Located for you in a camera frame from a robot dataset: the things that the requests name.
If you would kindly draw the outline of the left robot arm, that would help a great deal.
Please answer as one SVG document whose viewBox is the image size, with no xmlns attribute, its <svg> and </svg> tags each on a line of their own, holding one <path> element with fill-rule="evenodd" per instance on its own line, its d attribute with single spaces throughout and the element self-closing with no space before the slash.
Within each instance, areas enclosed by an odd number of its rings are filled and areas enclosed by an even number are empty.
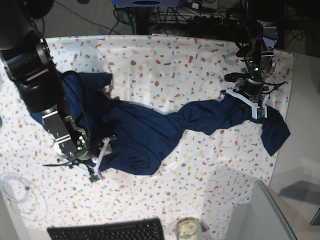
<svg viewBox="0 0 320 240">
<path fill-rule="evenodd" d="M 273 90 L 270 87 L 278 88 L 276 83 L 268 83 L 266 79 L 275 71 L 274 49 L 268 47 L 264 41 L 264 31 L 272 32 L 271 38 L 277 39 L 277 28 L 264 25 L 264 21 L 258 14 L 258 2 L 247 0 L 241 4 L 245 11 L 240 21 L 241 27 L 245 28 L 248 34 L 248 45 L 239 45 L 238 57 L 242 57 L 246 69 L 240 72 L 226 74 L 224 80 L 234 83 L 235 89 L 232 93 L 241 95 L 253 103 L 262 105 L 264 97 Z"/>
</svg>

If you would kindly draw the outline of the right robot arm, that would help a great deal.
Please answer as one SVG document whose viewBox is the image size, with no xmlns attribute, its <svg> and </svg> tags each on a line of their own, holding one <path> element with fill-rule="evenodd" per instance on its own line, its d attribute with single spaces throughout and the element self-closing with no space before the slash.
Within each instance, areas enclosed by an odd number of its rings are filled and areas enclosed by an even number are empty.
<svg viewBox="0 0 320 240">
<path fill-rule="evenodd" d="M 37 9 L 37 4 L 23 0 L 0 2 L 0 60 L 27 110 L 40 117 L 68 164 L 97 164 L 99 144 L 92 138 L 90 127 L 79 126 L 70 115 L 66 99 L 68 89 L 79 104 L 80 117 L 88 124 L 84 81 L 75 71 L 57 71 L 47 42 L 33 21 Z"/>
</svg>

